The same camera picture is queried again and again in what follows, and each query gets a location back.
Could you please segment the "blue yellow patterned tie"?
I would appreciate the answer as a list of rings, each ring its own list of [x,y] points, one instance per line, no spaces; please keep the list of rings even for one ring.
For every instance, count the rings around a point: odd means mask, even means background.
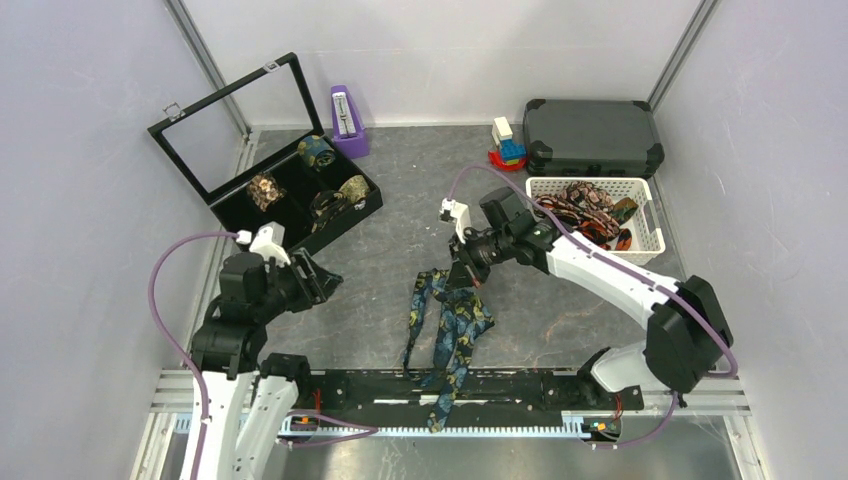
[[[426,420],[429,432],[446,427],[451,410],[469,376],[470,364],[479,337],[495,325],[495,319],[480,296],[471,288],[449,290],[448,273],[431,269],[417,274],[411,296],[408,340],[402,354],[403,375],[419,387],[441,384],[439,394]],[[414,374],[409,362],[427,313],[428,302],[440,304],[439,323],[432,356],[432,368]]]

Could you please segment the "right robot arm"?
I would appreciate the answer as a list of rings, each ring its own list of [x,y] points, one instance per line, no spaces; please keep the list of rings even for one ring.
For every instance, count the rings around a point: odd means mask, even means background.
[[[522,193],[497,189],[480,201],[489,225],[470,224],[467,205],[441,203],[440,218],[454,227],[446,289],[479,287],[493,266],[508,261],[572,282],[615,306],[645,332],[644,339],[596,353],[582,367],[580,400],[602,408],[632,386],[689,393],[728,355],[732,335],[712,286],[650,272],[563,225],[544,208],[528,208]]]

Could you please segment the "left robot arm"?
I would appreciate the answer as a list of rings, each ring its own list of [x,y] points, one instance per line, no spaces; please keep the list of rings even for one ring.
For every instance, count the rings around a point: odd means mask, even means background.
[[[283,418],[306,405],[314,381],[306,357],[259,357],[267,325],[284,313],[322,304],[342,284],[340,275],[297,249],[289,264],[240,252],[224,260],[220,293],[192,338],[190,356],[201,374],[194,383],[194,409],[183,479],[260,479]]]

